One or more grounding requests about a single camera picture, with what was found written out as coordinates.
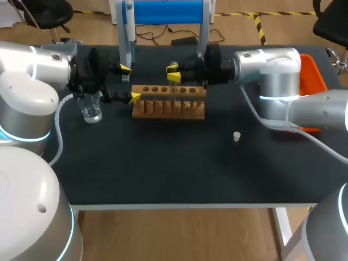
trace black cable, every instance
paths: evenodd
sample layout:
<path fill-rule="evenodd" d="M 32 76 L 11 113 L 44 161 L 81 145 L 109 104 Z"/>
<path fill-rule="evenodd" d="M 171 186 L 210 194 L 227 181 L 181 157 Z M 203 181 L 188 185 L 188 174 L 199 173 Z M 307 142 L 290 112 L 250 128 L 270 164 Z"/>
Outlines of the black cable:
<path fill-rule="evenodd" d="M 217 29 L 211 29 L 209 31 L 212 32 L 212 31 L 217 31 L 219 33 L 219 35 L 221 36 L 222 40 L 217 40 L 217 41 L 209 41 L 210 44 L 214 44 L 214 43 L 217 43 L 217 42 L 223 42 L 225 40 L 225 37 L 222 36 L 222 34 L 220 33 L 219 30 Z M 178 30 L 178 31 L 173 31 L 171 28 L 168 27 L 168 32 L 169 33 L 178 33 L 178 32 L 187 32 L 187 33 L 192 33 L 194 36 L 196 36 L 198 39 L 200 38 L 197 34 L 195 34 L 195 32 L 191 31 L 191 30 Z"/>
<path fill-rule="evenodd" d="M 136 32 L 136 28 L 137 28 L 137 27 L 140 27 L 140 26 L 165 26 L 165 28 L 164 28 L 164 30 L 163 30 L 163 32 L 162 32 L 161 34 L 159 34 L 159 35 L 157 35 L 157 36 L 154 36 L 153 32 L 147 32 L 147 33 L 138 34 L 138 33 Z M 165 33 L 165 31 L 166 31 L 167 29 L 168 29 L 168 32 L 169 32 L 169 33 L 187 32 L 187 33 L 192 33 L 192 34 L 193 34 L 194 36 L 196 36 L 198 39 L 200 38 L 197 34 L 195 34 L 195 33 L 194 33 L 193 31 L 191 31 L 191 30 L 177 30 L 177 31 L 174 31 L 174 30 L 172 30 L 171 28 L 168 27 L 168 24 L 139 24 L 139 25 L 135 26 L 135 35 L 136 35 L 137 37 L 139 37 L 139 38 L 142 38 L 142 39 L 145 39 L 145 40 L 153 41 L 153 42 L 155 43 L 155 45 L 159 45 L 159 44 L 155 41 L 155 39 L 157 39 L 157 38 L 159 38 L 160 36 L 162 36 L 162 35 Z M 211 29 L 211 30 L 209 31 L 209 33 L 212 32 L 212 31 L 217 31 L 217 32 L 219 33 L 219 35 L 221 36 L 222 40 L 209 41 L 210 44 L 214 44 L 214 43 L 217 43 L 217 42 L 223 42 L 223 41 L 225 40 L 225 37 L 223 37 L 223 35 L 220 33 L 219 30 L 217 30 L 217 29 Z M 143 35 L 147 35 L 147 34 L 151 34 L 152 37 L 151 37 L 151 38 L 146 38 L 146 37 L 143 36 Z"/>
<path fill-rule="evenodd" d="M 136 32 L 136 28 L 137 28 L 137 27 L 140 27 L 140 26 L 165 26 L 165 28 L 164 28 L 164 30 L 163 30 L 163 32 L 162 32 L 161 34 L 159 34 L 159 35 L 157 35 L 157 36 L 154 36 L 153 32 L 147 32 L 147 33 L 138 34 L 138 33 Z M 167 28 L 168 28 L 168 24 L 139 24 L 139 25 L 135 26 L 135 35 L 136 35 L 137 37 L 142 38 L 142 39 L 145 39 L 145 40 L 151 40 L 151 41 L 154 42 L 155 45 L 159 45 L 159 44 L 155 41 L 155 39 L 157 39 L 157 38 L 159 38 L 160 36 L 162 36 L 162 35 L 165 33 L 165 31 L 167 30 Z M 147 35 L 147 34 L 152 34 L 152 37 L 151 37 L 151 38 L 143 37 L 143 35 Z"/>

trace white cable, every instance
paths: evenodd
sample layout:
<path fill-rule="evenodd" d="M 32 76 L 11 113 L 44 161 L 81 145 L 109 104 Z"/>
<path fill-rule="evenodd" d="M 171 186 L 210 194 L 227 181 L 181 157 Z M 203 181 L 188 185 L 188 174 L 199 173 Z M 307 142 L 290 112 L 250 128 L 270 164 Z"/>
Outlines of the white cable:
<path fill-rule="evenodd" d="M 307 139 L 309 139 L 309 140 L 313 141 L 314 143 L 316 143 L 317 145 L 319 145 L 319 147 L 323 148 L 326 152 L 328 152 L 330 155 L 334 156 L 335 158 L 337 158 L 338 160 L 340 160 L 344 164 L 348 164 L 348 158 L 343 157 L 341 154 L 337 153 L 336 151 L 334 151 L 333 149 L 331 149 L 330 147 L 328 147 L 327 145 L 322 143 L 317 138 L 315 138 L 312 135 L 310 135 L 309 133 L 305 132 L 300 126 L 290 122 L 289 115 L 285 116 L 285 121 L 267 120 L 267 119 L 261 118 L 258 115 L 258 113 L 256 112 L 254 106 L 252 105 L 244 87 L 240 86 L 240 89 L 241 89 L 241 91 L 245 97 L 245 100 L 246 100 L 247 104 L 249 105 L 251 111 L 254 113 L 255 117 L 258 119 L 259 122 L 261 122 L 262 125 L 264 125 L 267 128 L 274 129 L 277 131 L 290 131 L 290 132 L 299 133 L 299 134 L 305 136 Z M 287 114 L 289 114 L 290 105 L 291 105 L 291 102 L 288 104 Z"/>
<path fill-rule="evenodd" d="M 58 108 L 55 111 L 55 116 L 54 116 L 54 126 L 55 126 L 55 131 L 57 132 L 57 138 L 58 138 L 58 151 L 55 155 L 55 157 L 51 160 L 50 163 L 48 163 L 50 166 L 52 166 L 54 163 L 57 162 L 57 160 L 59 159 L 61 153 L 63 152 L 63 137 L 61 135 L 60 132 L 60 127 L 59 127 L 59 114 L 60 114 L 60 109 L 62 108 L 62 106 L 64 105 L 64 103 L 70 99 L 73 98 L 72 94 L 69 94 L 67 96 L 65 96 L 58 104 Z"/>

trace clear plastic cup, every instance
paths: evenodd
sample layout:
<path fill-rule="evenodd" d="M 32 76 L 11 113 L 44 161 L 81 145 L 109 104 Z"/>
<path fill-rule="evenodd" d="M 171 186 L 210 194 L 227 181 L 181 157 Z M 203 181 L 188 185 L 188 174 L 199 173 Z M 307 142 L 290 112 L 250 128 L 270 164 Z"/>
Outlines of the clear plastic cup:
<path fill-rule="evenodd" d="M 88 123 L 96 123 L 102 119 L 102 110 L 99 102 L 99 92 L 85 94 L 84 98 L 77 99 L 77 104 L 82 111 L 83 118 Z"/>

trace black chair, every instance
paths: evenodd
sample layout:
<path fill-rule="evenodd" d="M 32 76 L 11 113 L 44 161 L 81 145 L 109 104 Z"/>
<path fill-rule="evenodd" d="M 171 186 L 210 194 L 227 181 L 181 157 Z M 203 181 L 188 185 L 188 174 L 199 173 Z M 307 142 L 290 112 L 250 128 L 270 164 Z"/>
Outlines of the black chair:
<path fill-rule="evenodd" d="M 336 73 L 340 74 L 348 68 L 348 0 L 333 0 L 323 12 L 320 11 L 320 3 L 321 0 L 313 0 L 313 8 L 318 17 L 313 32 L 346 48 L 342 56 L 334 49 L 326 49 L 334 60 L 332 65 Z"/>
<path fill-rule="evenodd" d="M 8 2 L 16 9 L 26 25 L 41 30 L 49 29 L 53 42 L 67 41 L 59 37 L 57 30 L 57 27 L 62 27 L 64 31 L 70 33 L 64 24 L 72 18 L 73 10 L 66 0 L 8 0 Z"/>

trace black table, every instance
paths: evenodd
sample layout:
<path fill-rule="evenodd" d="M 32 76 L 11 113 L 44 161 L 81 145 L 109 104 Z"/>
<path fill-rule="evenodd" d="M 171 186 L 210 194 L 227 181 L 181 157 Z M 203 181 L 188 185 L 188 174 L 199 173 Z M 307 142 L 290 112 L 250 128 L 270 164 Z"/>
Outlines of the black table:
<path fill-rule="evenodd" d="M 329 89 L 341 88 L 323 47 L 294 47 L 315 59 Z M 90 48 L 79 46 L 78 55 Z M 99 48 L 117 60 L 117 47 Z M 255 48 L 221 46 L 225 57 Z M 110 75 L 107 85 L 120 92 L 132 84 L 166 85 L 165 67 L 195 52 L 194 46 L 139 46 L 130 82 Z M 257 88 L 247 90 L 255 100 Z M 131 105 L 101 106 L 103 119 L 94 125 L 84 122 L 74 100 L 60 113 L 64 150 L 53 170 L 79 209 L 295 206 L 318 203 L 348 182 L 348 166 L 311 141 L 263 127 L 232 83 L 208 87 L 204 121 L 133 119 Z M 323 130 L 318 137 L 348 155 L 348 133 Z M 50 161 L 56 151 L 52 132 L 43 157 Z"/>

